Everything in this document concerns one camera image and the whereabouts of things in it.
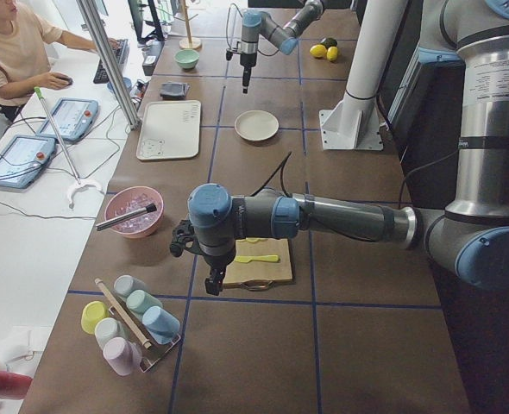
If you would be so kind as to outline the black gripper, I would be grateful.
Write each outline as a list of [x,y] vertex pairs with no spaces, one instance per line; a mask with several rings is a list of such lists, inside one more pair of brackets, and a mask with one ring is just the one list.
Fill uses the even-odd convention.
[[210,266],[209,278],[204,281],[207,294],[218,296],[223,289],[227,266],[232,262],[232,254],[209,256],[207,263]]
[[243,67],[243,73],[242,73],[242,93],[248,94],[249,91],[249,85],[250,85],[250,79],[252,74],[252,67],[251,66],[244,66]]

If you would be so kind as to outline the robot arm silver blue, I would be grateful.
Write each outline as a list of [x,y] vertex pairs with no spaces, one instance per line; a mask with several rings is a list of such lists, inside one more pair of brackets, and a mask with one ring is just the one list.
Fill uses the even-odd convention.
[[419,245],[471,285],[509,286],[509,1],[425,2],[418,52],[423,63],[465,65],[455,199],[444,210],[395,210],[266,187],[231,196],[201,185],[170,250],[204,257],[209,294],[222,290],[237,241],[291,239],[301,230]]
[[247,94],[252,69],[256,66],[259,38],[269,41],[278,52],[289,55],[298,45],[298,38],[315,21],[319,20],[327,7],[327,1],[306,1],[300,11],[283,27],[269,13],[256,9],[245,9],[242,13],[241,38],[235,47],[227,51],[227,60],[233,53],[240,56],[242,66],[242,93]]

